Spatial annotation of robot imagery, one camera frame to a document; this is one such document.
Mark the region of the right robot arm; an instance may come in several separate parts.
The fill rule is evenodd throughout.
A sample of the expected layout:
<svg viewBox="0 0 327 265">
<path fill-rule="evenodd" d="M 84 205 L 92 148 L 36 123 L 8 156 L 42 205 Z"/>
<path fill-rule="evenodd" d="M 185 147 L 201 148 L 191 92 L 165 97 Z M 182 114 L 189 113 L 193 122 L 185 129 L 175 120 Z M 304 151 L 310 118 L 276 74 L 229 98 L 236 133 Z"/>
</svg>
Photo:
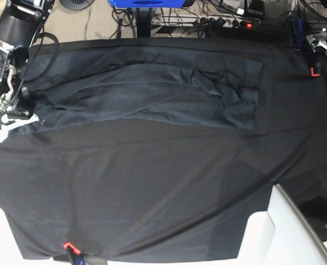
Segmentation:
<svg viewBox="0 0 327 265">
<path fill-rule="evenodd" d="M 37 39 L 54 43 L 52 58 L 39 78 L 55 63 L 60 44 L 44 27 L 53 6 L 53 1 L 7 1 L 0 16 L 0 142 L 19 127 L 41 122 L 24 83 L 37 57 L 29 56 L 29 48 Z"/>
</svg>

